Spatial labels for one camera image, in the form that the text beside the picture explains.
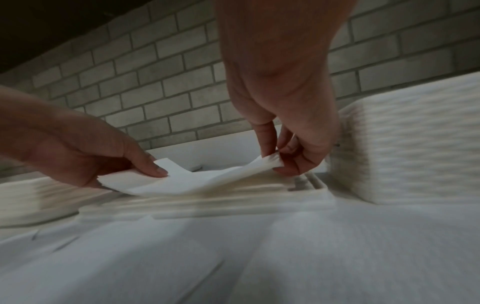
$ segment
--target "brick wall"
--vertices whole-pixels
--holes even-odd
[[[338,107],[480,69],[480,0],[359,0],[331,45]],[[145,149],[250,129],[229,101],[212,4],[156,0],[0,75]],[[0,163],[0,176],[26,168]]]

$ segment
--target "wall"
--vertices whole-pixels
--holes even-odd
[[[0,75],[145,149],[250,129],[233,108],[209,1],[156,0]],[[480,0],[360,0],[328,58],[338,107],[480,68]],[[0,176],[28,169],[0,163]]]

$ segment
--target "dark ceiling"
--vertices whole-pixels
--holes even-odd
[[[0,73],[140,7],[148,0],[6,0],[0,9]]]

